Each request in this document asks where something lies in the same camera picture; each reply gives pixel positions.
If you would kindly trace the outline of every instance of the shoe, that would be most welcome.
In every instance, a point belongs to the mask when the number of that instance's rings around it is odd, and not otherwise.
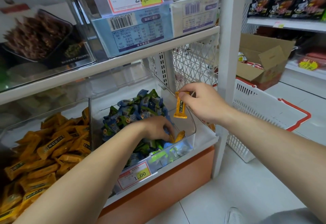
[[[224,219],[224,224],[245,224],[243,215],[238,208],[230,208]]]

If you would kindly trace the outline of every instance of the shopping basket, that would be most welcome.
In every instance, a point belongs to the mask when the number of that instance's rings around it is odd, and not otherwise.
[[[294,131],[303,122],[311,118],[311,114],[281,98],[260,90],[256,85],[236,79],[233,106],[244,113],[254,115],[288,131]],[[228,145],[245,161],[255,156],[239,139],[229,133]]]

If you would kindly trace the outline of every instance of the gray pants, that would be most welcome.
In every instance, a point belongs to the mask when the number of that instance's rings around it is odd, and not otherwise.
[[[295,209],[275,213],[259,224],[323,224],[309,209]]]

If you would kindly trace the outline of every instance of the open cardboard box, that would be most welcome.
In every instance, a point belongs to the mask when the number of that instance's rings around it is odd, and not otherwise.
[[[278,83],[285,70],[287,59],[293,49],[295,41],[286,41],[275,38],[263,37],[252,34],[241,34],[239,52],[242,52],[248,62],[261,64],[264,68],[258,69],[251,65],[238,62],[237,76],[257,85],[261,90]],[[205,58],[205,62],[213,66],[214,72],[218,72],[219,49],[210,48],[194,49],[194,54]]]

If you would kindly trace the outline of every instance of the orange panel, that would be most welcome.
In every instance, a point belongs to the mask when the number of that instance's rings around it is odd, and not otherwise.
[[[214,147],[104,208],[96,224],[144,224],[211,179]]]

